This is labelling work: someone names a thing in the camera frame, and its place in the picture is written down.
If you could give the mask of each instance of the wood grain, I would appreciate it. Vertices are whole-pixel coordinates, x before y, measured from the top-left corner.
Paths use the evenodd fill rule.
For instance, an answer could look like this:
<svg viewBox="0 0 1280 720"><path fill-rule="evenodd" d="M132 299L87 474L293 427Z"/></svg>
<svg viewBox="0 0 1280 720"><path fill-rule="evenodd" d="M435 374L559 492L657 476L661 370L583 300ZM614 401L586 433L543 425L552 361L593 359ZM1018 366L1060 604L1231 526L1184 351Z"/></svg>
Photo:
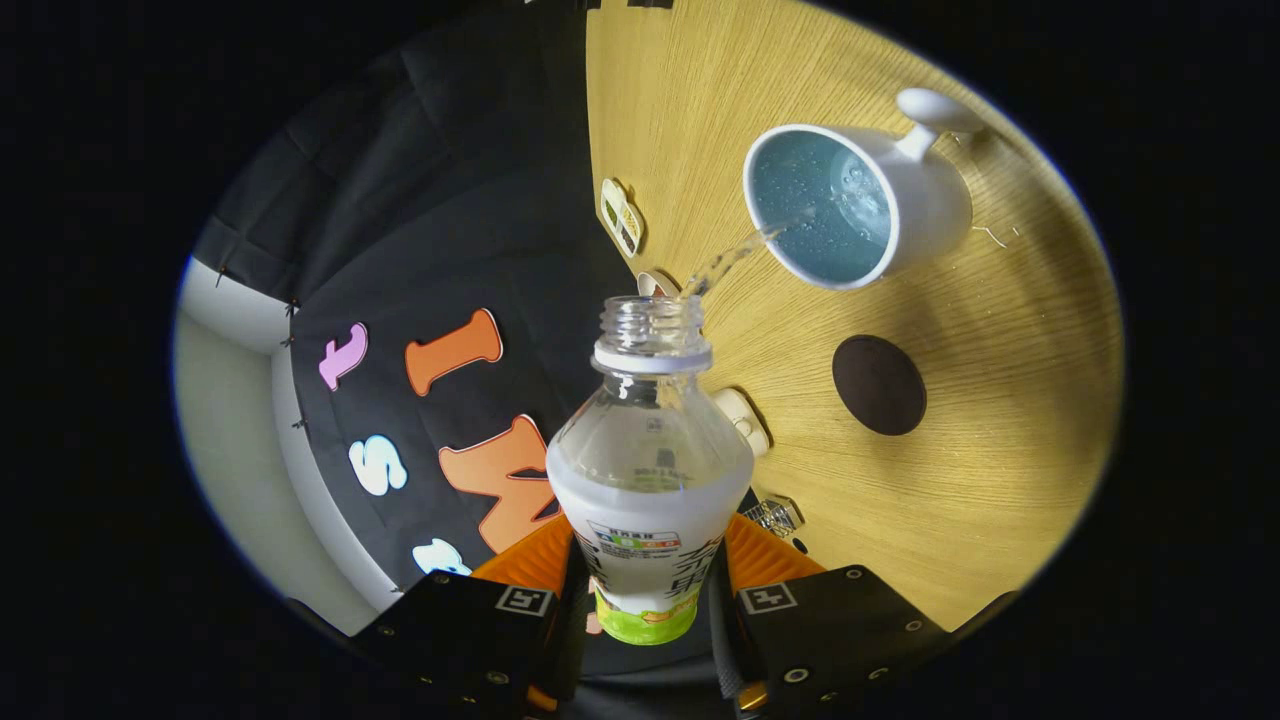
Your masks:
<svg viewBox="0 0 1280 720"><path fill-rule="evenodd" d="M681 283L751 229L742 160L765 129L901 135L911 123L895 96L913 86L982 115L988 129L937 150L1000 243L974 231L945 259L850 292L753 255L707 297L704 387L739 387L760 410L776 445L753 483L796 500L818 562L873 568L947 629L1027 583L1100 482L1123 395L1106 255L1052 163L941 69L801 3L604 0L588 13L586 69L595 191L616 178L648 223L632 273ZM876 434L841 404L831 360L854 334L919 368L928 409L911 433Z"/></svg>

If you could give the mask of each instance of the white wall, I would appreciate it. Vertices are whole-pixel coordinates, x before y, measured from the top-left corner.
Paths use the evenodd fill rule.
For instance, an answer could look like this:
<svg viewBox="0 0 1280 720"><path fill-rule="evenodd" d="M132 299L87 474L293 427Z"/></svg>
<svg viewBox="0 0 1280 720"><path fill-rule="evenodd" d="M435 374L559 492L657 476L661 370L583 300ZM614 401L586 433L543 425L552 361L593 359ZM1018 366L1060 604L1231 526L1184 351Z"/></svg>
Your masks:
<svg viewBox="0 0 1280 720"><path fill-rule="evenodd" d="M196 260L187 266L178 305L206 328L262 355L289 337L283 302L230 278L219 281L216 270Z"/></svg>
<svg viewBox="0 0 1280 720"><path fill-rule="evenodd" d="M178 416L197 482L283 594L352 634L401 596L320 477L293 389L284 304L192 260L174 333Z"/></svg>
<svg viewBox="0 0 1280 720"><path fill-rule="evenodd" d="M394 592L396 583L378 566L365 546L360 544L356 533L338 511L338 503L333 501L320 475L306 433L291 427L298 420L300 414L298 396L293 389L293 363L288 348L279 348L271 356L271 401L284 466L288 469L302 510L311 520L320 543L342 569L343 575L355 584L370 606L383 612L401 598Z"/></svg>

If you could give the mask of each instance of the mug handle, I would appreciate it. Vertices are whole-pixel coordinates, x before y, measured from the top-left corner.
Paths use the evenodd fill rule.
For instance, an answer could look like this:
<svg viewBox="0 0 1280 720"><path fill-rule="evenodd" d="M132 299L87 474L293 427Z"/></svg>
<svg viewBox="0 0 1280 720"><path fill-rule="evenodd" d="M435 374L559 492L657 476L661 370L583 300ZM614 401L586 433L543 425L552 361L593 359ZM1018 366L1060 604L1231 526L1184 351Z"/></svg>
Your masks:
<svg viewBox="0 0 1280 720"><path fill-rule="evenodd" d="M916 163L924 159L942 132L978 132L986 127L982 118L957 100L923 87L899 92L897 109L915 120L915 127L895 146Z"/></svg>

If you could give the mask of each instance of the dark brown circle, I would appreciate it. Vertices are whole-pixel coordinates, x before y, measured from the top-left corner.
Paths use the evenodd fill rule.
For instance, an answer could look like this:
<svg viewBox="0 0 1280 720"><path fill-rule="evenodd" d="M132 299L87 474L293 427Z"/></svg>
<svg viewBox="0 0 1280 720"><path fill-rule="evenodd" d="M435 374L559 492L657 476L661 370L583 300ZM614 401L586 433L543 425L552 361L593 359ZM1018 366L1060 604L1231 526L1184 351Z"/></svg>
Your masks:
<svg viewBox="0 0 1280 720"><path fill-rule="evenodd" d="M845 407L883 436L901 436L924 419L924 380L896 345L869 334L840 343L831 375Z"/></svg>

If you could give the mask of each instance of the white mug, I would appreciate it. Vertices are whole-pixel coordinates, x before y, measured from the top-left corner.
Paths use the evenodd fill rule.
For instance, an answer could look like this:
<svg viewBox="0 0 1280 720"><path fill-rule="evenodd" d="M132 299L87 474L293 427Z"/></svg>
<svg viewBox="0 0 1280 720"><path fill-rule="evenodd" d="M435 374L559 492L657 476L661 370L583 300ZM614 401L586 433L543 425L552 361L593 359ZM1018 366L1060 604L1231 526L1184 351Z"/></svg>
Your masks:
<svg viewBox="0 0 1280 720"><path fill-rule="evenodd" d="M751 143L742 167L751 222L762 229L787 224L768 245L800 279L863 287L952 250L972 229L968 186L929 147L941 132L977 132L982 120L932 90L904 90L897 106L918 123L901 138L786 124Z"/></svg>

